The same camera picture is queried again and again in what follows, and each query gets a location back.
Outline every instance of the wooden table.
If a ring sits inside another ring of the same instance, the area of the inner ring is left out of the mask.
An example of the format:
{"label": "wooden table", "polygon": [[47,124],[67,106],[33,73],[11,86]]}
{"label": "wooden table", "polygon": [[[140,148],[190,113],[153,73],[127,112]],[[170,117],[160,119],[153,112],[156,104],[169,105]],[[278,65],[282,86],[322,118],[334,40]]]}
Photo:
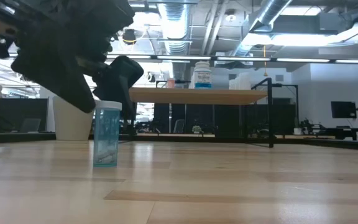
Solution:
{"label": "wooden table", "polygon": [[176,88],[131,88],[133,102],[197,105],[248,105],[267,97],[261,90],[195,90]]}

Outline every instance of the wooden floor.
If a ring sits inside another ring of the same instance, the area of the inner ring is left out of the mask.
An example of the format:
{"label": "wooden floor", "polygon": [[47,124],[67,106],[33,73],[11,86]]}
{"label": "wooden floor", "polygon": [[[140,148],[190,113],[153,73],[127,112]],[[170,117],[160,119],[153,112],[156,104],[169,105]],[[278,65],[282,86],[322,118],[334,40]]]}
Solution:
{"label": "wooden floor", "polygon": [[3,224],[358,224],[358,151],[126,142],[93,168],[92,142],[0,144]]}

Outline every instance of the workstation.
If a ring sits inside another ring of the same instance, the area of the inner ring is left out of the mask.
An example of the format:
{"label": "workstation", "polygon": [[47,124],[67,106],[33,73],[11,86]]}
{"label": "workstation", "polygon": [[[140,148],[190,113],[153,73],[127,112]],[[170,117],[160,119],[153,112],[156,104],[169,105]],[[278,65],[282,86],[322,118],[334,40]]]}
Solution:
{"label": "workstation", "polygon": [[0,223],[109,222],[358,223],[358,0],[0,0]]}

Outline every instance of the ceiling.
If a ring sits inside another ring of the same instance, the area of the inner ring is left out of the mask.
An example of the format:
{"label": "ceiling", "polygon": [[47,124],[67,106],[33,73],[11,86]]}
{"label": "ceiling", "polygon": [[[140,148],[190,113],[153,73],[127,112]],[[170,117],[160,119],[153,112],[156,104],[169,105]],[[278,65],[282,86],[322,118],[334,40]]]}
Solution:
{"label": "ceiling", "polygon": [[[190,17],[190,34],[187,40],[190,41],[190,54],[199,55],[201,46],[206,33],[206,25],[208,23],[211,3],[213,0],[199,0],[198,4],[191,5]],[[230,0],[227,9],[235,9],[236,20],[227,21],[223,20],[218,38],[213,45],[212,53],[227,52],[233,50],[242,40],[241,27],[246,18],[246,15],[257,11],[260,7],[261,0]],[[293,0],[291,5],[285,9],[283,14],[286,15],[306,15],[314,16],[321,11],[343,13],[358,9],[358,0]],[[152,13],[137,13],[134,18],[133,25],[130,28],[135,29],[137,38],[140,38],[135,45],[126,45],[121,39],[120,41],[112,42],[114,54],[164,54],[165,44],[162,36],[161,20],[158,14]],[[16,53],[17,47],[12,46],[10,52]],[[326,47],[286,47],[286,46],[266,46],[264,52],[261,47],[253,47],[250,53],[255,57],[317,57],[322,55],[322,52],[330,52],[326,54],[329,58],[333,55],[337,58],[358,58],[358,45],[348,47],[330,48]],[[0,84],[4,85],[11,91],[18,91],[25,95],[36,95],[39,86],[35,83],[27,82],[21,78],[21,75],[14,73],[10,69],[10,64],[14,59],[9,58],[6,60],[0,59]],[[171,76],[169,63],[142,63],[145,69],[145,75],[138,81],[139,86],[154,86],[147,79],[149,72],[161,74],[161,79],[166,79]],[[276,63],[270,66],[287,67],[286,63]],[[94,86],[90,77],[86,77],[90,87]]]}

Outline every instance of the monitor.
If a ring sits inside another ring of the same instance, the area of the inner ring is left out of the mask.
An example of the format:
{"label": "monitor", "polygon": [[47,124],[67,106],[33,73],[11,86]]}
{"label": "monitor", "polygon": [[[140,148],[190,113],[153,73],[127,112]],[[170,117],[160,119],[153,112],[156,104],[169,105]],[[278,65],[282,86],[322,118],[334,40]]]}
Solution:
{"label": "monitor", "polygon": [[331,102],[333,118],[357,118],[356,104],[354,102]]}

